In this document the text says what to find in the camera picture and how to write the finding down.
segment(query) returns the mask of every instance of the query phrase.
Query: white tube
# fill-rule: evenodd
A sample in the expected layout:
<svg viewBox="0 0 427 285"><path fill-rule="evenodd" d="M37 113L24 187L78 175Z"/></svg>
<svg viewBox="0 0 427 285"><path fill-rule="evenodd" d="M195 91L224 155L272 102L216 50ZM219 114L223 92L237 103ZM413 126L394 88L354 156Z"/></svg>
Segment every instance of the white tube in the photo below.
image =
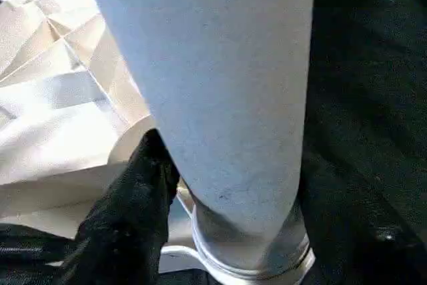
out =
<svg viewBox="0 0 427 285"><path fill-rule="evenodd" d="M213 255L259 267L299 184L312 0L97 1L197 210L221 227L206 237L221 243L225 224L258 243L241 264Z"/></svg>

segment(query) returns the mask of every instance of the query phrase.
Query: crumpled paper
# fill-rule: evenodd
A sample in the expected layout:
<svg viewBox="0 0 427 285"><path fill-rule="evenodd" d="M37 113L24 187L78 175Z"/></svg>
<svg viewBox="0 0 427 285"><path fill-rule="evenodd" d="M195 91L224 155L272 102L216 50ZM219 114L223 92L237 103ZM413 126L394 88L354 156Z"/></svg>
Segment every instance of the crumpled paper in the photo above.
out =
<svg viewBox="0 0 427 285"><path fill-rule="evenodd" d="M0 17L0 217L93 199L149 117L95 0L9 0Z"/></svg>

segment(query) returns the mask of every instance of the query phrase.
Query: black fabric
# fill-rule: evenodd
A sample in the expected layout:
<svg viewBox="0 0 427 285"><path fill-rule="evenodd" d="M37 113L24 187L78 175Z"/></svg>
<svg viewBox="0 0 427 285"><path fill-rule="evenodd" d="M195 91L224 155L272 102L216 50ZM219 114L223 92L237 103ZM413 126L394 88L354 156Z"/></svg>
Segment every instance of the black fabric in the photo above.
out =
<svg viewBox="0 0 427 285"><path fill-rule="evenodd" d="M314 1L304 284L427 283L426 48L426 0Z"/></svg>
<svg viewBox="0 0 427 285"><path fill-rule="evenodd" d="M0 264L59 262L73 250L67 238L26 226L0 224Z"/></svg>
<svg viewBox="0 0 427 285"><path fill-rule="evenodd" d="M54 284L155 284L178 180L158 132L147 132L127 169L80 225L77 249Z"/></svg>
<svg viewBox="0 0 427 285"><path fill-rule="evenodd" d="M425 242L426 4L314 1L304 133L304 153L358 172Z"/></svg>

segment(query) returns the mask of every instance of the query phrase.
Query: beige paper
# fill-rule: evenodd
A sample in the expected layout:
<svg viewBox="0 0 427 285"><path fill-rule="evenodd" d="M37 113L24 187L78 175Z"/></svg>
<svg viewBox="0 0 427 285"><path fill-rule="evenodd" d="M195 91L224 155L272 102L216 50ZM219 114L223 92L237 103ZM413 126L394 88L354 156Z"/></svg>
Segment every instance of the beige paper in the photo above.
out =
<svg viewBox="0 0 427 285"><path fill-rule="evenodd" d="M140 139L120 137L152 121L95 1L12 0L0 17L0 217L96 199Z"/></svg>

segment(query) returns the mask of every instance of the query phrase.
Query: folded white paper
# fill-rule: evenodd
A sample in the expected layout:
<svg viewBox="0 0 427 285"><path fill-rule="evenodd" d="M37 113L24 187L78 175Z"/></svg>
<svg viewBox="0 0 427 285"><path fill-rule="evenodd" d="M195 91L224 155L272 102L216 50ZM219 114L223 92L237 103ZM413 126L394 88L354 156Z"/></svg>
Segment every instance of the folded white paper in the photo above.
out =
<svg viewBox="0 0 427 285"><path fill-rule="evenodd" d="M99 197L153 122L95 0L0 17L0 217Z"/></svg>

